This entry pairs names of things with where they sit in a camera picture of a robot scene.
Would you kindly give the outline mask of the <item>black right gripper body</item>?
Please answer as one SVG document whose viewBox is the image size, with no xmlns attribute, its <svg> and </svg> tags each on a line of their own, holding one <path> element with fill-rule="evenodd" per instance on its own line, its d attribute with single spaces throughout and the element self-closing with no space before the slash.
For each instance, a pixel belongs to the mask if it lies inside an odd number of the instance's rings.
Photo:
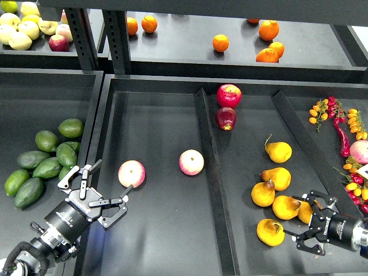
<svg viewBox="0 0 368 276">
<path fill-rule="evenodd" d="M 359 249 L 354 242 L 354 229 L 359 226 L 359 219 L 346 216 L 332 209 L 325 208 L 312 214 L 310 229 L 320 228 L 315 238 L 321 243 L 333 244 L 352 252 Z"/>
</svg>

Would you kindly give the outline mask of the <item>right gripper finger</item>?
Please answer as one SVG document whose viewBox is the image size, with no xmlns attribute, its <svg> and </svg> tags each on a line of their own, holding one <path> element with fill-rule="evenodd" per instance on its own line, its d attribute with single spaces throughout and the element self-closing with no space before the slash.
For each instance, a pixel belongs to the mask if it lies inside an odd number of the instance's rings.
<svg viewBox="0 0 368 276">
<path fill-rule="evenodd" d="M 302 196 L 292 196 L 293 199 L 306 202 L 313 210 L 314 216 L 326 216 L 327 214 L 334 214 L 334 206 L 336 198 L 317 190 L 311 190 L 309 193 Z"/>
<path fill-rule="evenodd" d="M 311 228 L 301 234 L 290 232 L 285 229 L 283 230 L 283 232 L 286 235 L 290 235 L 292 237 L 292 241 L 296 242 L 296 247 L 298 250 L 319 256 L 325 255 L 324 243 L 318 242 L 313 247 L 309 247 L 305 244 L 307 240 L 317 238 L 317 234 L 321 232 L 321 228 Z"/>
</svg>

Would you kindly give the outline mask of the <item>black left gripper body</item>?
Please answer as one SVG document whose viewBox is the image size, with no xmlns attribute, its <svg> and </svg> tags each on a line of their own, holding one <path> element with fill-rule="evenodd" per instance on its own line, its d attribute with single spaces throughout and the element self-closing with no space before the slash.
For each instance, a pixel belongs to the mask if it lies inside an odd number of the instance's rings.
<svg viewBox="0 0 368 276">
<path fill-rule="evenodd" d="M 102 214 L 101 207 L 89 207 L 89 203 L 102 199 L 94 188 L 88 188 L 86 198 L 79 198 L 79 190 L 72 190 L 46 217 L 46 222 L 53 226 L 66 240 L 74 242 Z"/>
</svg>

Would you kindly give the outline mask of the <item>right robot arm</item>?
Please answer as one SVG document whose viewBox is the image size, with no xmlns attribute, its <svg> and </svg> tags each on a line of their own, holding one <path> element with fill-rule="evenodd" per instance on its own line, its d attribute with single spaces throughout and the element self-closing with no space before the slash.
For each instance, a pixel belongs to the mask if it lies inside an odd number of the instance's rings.
<svg viewBox="0 0 368 276">
<path fill-rule="evenodd" d="M 292 198 L 306 202 L 312 209 L 307 231 L 283 231 L 292 237 L 298 250 L 324 256 L 324 245 L 332 244 L 351 252 L 359 251 L 361 257 L 367 258 L 367 224 L 361 219 L 336 211 L 335 197 L 311 190 Z"/>
</svg>

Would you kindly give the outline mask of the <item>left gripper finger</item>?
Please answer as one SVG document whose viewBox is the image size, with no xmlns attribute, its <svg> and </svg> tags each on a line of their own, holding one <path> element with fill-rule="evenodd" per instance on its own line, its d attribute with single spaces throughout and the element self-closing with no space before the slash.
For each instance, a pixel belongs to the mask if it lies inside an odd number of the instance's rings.
<svg viewBox="0 0 368 276">
<path fill-rule="evenodd" d="M 128 186 L 123 193 L 113 199 L 100 198 L 90 201 L 88 207 L 91 210 L 98 209 L 98 216 L 94 221 L 98 221 L 105 231 L 111 229 L 117 224 L 127 213 L 127 202 L 129 201 L 129 193 L 134 189 L 133 185 Z"/>
<path fill-rule="evenodd" d="M 57 184 L 59 190 L 70 194 L 72 192 L 72 183 L 80 177 L 79 199 L 85 200 L 87 197 L 87 188 L 90 184 L 90 177 L 101 167 L 102 159 L 99 159 L 93 165 L 86 164 L 84 167 L 75 165 Z"/>
</svg>

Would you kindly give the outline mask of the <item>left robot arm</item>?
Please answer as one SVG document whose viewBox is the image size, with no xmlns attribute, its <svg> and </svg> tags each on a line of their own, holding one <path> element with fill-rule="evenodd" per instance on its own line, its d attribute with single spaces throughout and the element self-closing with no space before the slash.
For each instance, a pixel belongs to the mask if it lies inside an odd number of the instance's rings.
<svg viewBox="0 0 368 276">
<path fill-rule="evenodd" d="M 1 260 L 1 275 L 46 275 L 54 264 L 76 257 L 80 238 L 92 223 L 97 221 L 108 230 L 125 216 L 128 194 L 134 187 L 128 186 L 117 198 L 104 198 L 90 186 L 90 178 L 101 162 L 74 166 L 57 184 L 67 197 L 45 217 L 47 229 L 31 222 L 39 236 L 18 243 Z"/>
</svg>

